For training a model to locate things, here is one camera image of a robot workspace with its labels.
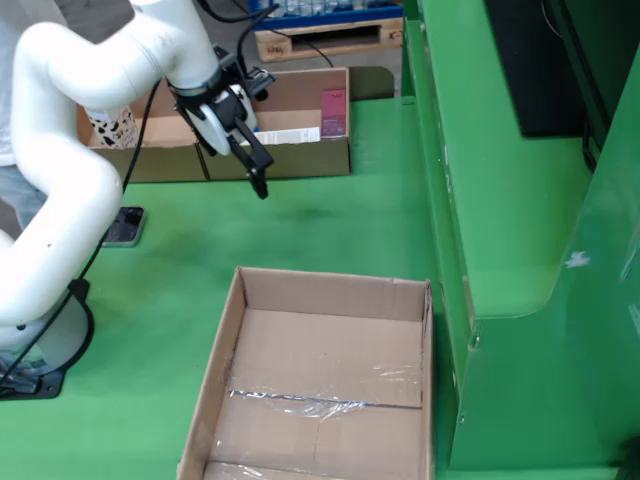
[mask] black panel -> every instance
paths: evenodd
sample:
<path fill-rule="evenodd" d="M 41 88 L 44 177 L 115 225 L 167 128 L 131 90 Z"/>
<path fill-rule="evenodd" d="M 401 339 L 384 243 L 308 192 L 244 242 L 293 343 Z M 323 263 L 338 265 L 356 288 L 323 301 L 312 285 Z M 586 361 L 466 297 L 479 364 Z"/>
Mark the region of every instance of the black panel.
<path fill-rule="evenodd" d="M 523 135 L 579 136 L 585 107 L 562 39 L 541 0 L 485 0 Z"/>

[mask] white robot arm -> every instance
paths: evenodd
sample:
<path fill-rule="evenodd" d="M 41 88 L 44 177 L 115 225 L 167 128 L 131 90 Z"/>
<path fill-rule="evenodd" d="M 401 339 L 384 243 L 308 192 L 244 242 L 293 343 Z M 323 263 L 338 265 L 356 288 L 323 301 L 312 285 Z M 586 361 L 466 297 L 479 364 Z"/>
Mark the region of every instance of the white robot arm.
<path fill-rule="evenodd" d="M 251 133 L 250 98 L 273 77 L 264 71 L 247 76 L 233 55 L 216 52 L 192 0 L 131 4 L 133 20 L 98 45 L 52 23 L 32 26 L 18 43 L 13 150 L 20 171 L 48 199 L 15 242 L 0 231 L 0 352 L 3 329 L 51 311 L 120 207 L 120 176 L 77 138 L 76 103 L 121 107 L 164 76 L 205 148 L 238 156 L 266 196 L 264 169 L 272 159 Z M 239 147 L 245 139 L 251 154 Z"/>

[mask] box flap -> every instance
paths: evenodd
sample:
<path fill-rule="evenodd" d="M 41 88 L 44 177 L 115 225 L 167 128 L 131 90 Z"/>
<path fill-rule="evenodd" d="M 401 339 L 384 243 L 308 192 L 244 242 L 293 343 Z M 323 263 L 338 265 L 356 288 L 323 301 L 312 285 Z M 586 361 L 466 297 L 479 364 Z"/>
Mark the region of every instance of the box flap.
<path fill-rule="evenodd" d="M 419 408 L 421 341 L 419 322 L 246 310 L 227 388 Z"/>
<path fill-rule="evenodd" d="M 319 177 L 348 175 L 349 140 L 336 138 L 321 142 L 268 145 L 267 150 L 276 159 L 267 168 L 267 178 Z M 229 155 L 210 157 L 206 153 L 204 163 L 214 180 L 230 180 L 246 177 L 246 169 L 237 158 Z"/>
<path fill-rule="evenodd" d="M 255 102 L 256 112 L 321 110 L 322 91 L 348 88 L 347 68 L 323 68 L 294 72 L 276 72 L 276 81 L 268 88 L 269 97 Z"/>
<path fill-rule="evenodd" d="M 140 129 L 142 118 L 136 118 L 136 125 Z M 142 140 L 143 147 L 183 147 L 194 143 L 196 143 L 195 134 L 180 116 L 155 117 L 147 120 Z"/>
<path fill-rule="evenodd" d="M 279 112 L 256 112 L 260 131 L 290 130 L 292 128 L 320 127 L 321 110 L 285 110 Z"/>
<path fill-rule="evenodd" d="M 333 273 L 241 268 L 254 310 L 421 322 L 424 282 Z"/>
<path fill-rule="evenodd" d="M 433 458 L 433 296 L 431 284 L 427 281 L 422 332 L 422 428 L 420 478 L 435 478 Z"/>
<path fill-rule="evenodd" d="M 418 478 L 420 409 L 364 407 L 315 418 L 297 413 L 299 403 L 227 397 L 211 459 L 338 478 Z"/>
<path fill-rule="evenodd" d="M 103 148 L 98 150 L 98 153 L 109 160 L 124 178 L 131 164 L 133 149 Z M 133 169 L 131 181 L 134 183 L 205 181 L 207 177 L 199 155 L 197 145 L 143 148 Z"/>

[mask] open cardboard box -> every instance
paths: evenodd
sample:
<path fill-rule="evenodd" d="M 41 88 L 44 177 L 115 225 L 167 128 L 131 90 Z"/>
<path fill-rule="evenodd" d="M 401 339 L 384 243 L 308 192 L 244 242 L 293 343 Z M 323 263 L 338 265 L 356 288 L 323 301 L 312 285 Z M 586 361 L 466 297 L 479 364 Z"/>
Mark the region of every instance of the open cardboard box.
<path fill-rule="evenodd" d="M 269 145 L 275 163 L 267 169 L 269 178 L 348 175 L 349 159 L 349 69 L 333 68 L 277 73 L 277 81 L 268 88 L 269 97 L 253 106 L 260 131 L 288 130 L 321 126 L 322 92 L 346 90 L 346 135 L 311 143 Z M 141 124 L 148 95 L 131 109 Z M 154 98 L 143 142 L 133 172 L 133 182 L 206 181 L 245 179 L 246 170 L 233 156 L 210 157 L 200 148 L 195 135 L 174 111 L 174 98 L 165 81 Z M 79 109 L 80 140 L 107 158 L 121 175 L 126 173 L 133 148 L 111 149 L 100 144 L 89 118 Z"/>
<path fill-rule="evenodd" d="M 238 268 L 179 480 L 431 478 L 428 283 Z"/>

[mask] green table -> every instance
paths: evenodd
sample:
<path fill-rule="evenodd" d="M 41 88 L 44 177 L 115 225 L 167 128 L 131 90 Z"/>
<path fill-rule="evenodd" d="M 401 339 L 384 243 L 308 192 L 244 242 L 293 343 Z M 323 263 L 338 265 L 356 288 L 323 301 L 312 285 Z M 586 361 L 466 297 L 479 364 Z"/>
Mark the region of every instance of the green table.
<path fill-rule="evenodd" d="M 246 182 L 132 185 L 142 240 L 92 268 L 96 334 L 61 396 L 0 404 L 0 478 L 175 478 L 237 265 L 437 278 L 415 115 L 353 104 L 353 175 L 272 181 L 266 201 Z"/>
<path fill-rule="evenodd" d="M 422 5 L 475 314 L 538 310 L 591 181 L 580 139 L 521 135 L 483 1 Z"/>

